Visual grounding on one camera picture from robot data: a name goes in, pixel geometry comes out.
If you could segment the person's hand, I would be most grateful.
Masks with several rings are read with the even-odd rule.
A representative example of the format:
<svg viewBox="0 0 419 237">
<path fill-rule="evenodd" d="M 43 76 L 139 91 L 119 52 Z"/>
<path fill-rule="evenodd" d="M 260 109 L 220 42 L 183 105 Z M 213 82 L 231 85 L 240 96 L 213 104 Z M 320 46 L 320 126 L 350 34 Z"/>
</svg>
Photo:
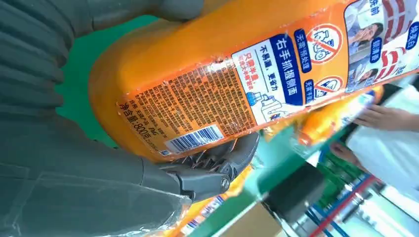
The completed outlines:
<svg viewBox="0 0 419 237">
<path fill-rule="evenodd" d="M 400 128 L 397 109 L 376 105 L 364 109 L 354 120 L 354 123 L 381 130 L 397 130 Z"/>
<path fill-rule="evenodd" d="M 331 152 L 338 158 L 351 163 L 364 172 L 368 172 L 359 162 L 354 153 L 340 142 L 333 142 L 329 146 Z"/>
</svg>

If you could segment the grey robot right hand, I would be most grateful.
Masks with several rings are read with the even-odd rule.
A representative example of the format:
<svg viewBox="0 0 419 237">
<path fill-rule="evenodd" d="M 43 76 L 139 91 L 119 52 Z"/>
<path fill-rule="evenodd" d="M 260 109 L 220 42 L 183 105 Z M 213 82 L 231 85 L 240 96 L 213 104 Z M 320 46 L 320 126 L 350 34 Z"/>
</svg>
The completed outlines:
<svg viewBox="0 0 419 237">
<path fill-rule="evenodd" d="M 89 139 L 56 112 L 74 40 L 141 15 L 183 23 L 222 0 L 3 0 L 0 3 L 0 234 L 137 236 L 174 227 L 248 168 L 251 133 L 181 163 Z"/>
</svg>

